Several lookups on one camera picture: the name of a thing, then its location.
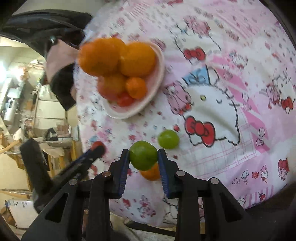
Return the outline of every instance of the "person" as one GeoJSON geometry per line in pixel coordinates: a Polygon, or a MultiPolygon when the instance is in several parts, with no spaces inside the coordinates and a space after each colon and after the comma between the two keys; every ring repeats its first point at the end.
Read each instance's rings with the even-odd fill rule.
{"type": "Polygon", "coordinates": [[[50,47],[44,64],[42,85],[49,84],[58,101],[67,111],[76,104],[76,89],[73,84],[73,67],[78,47],[57,39],[50,47]]]}

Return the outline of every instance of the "tablecloth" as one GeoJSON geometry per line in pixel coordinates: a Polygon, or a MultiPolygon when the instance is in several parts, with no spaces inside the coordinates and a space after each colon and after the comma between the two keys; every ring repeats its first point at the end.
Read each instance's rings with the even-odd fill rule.
{"type": "MultiPolygon", "coordinates": [[[[180,137],[169,159],[194,177],[217,177],[248,208],[293,179],[295,49],[273,14],[257,0],[127,1],[104,8],[86,28],[86,41],[117,37],[151,41],[165,56],[165,78],[137,115],[116,120],[104,111],[96,78],[74,70],[84,150],[107,148],[89,171],[93,178],[139,140],[161,148],[157,136],[180,137]]],[[[202,201],[199,199],[201,218],[202,201]]],[[[125,193],[110,210],[155,226],[176,224],[178,201],[161,181],[130,165],[125,193]]]]}

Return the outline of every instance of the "tangerine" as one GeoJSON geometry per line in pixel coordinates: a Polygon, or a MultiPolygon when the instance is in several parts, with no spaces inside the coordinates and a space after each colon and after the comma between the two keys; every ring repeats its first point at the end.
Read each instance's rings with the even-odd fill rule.
{"type": "Polygon", "coordinates": [[[142,99],[147,93],[146,83],[139,77],[132,77],[126,81],[126,91],[134,99],[142,99]]]}
{"type": "Polygon", "coordinates": [[[160,179],[160,172],[157,162],[148,171],[140,171],[140,173],[149,181],[156,181],[160,179]]]}
{"type": "Polygon", "coordinates": [[[116,38],[96,39],[80,48],[78,62],[89,75],[101,76],[115,72],[120,58],[120,50],[125,43],[116,38]]]}
{"type": "Polygon", "coordinates": [[[97,91],[106,100],[117,101],[125,90],[126,77],[121,73],[108,74],[97,79],[97,91]]]}
{"type": "Polygon", "coordinates": [[[132,42],[120,53],[120,71],[129,77],[150,74],[156,63],[154,50],[146,43],[132,42]]]}

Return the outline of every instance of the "hello kitty print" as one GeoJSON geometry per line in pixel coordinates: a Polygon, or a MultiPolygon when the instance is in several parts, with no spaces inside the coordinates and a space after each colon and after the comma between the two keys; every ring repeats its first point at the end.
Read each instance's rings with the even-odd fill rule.
{"type": "MultiPolygon", "coordinates": [[[[145,140],[157,149],[166,129],[180,137],[166,150],[194,177],[217,177],[243,208],[264,202],[292,180],[296,51],[281,24],[258,0],[129,0],[104,9],[85,30],[86,41],[116,37],[157,44],[165,77],[154,99],[126,120],[110,118],[96,79],[74,69],[84,151],[96,141],[106,154],[89,170],[94,178],[145,140]]],[[[198,204],[204,216],[202,201],[198,204]]],[[[136,222],[176,224],[178,200],[160,181],[130,165],[125,193],[110,211],[136,222]]]]}

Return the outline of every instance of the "heart-shaped bowl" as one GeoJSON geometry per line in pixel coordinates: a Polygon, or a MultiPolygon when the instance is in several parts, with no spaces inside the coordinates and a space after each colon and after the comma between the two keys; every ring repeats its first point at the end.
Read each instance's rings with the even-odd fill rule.
{"type": "Polygon", "coordinates": [[[115,102],[108,102],[103,99],[102,105],[108,116],[115,119],[127,119],[139,113],[156,95],[158,88],[165,75],[165,59],[158,45],[147,42],[156,54],[156,64],[152,73],[146,76],[147,94],[140,100],[135,100],[133,104],[127,107],[119,107],[115,102]]]}

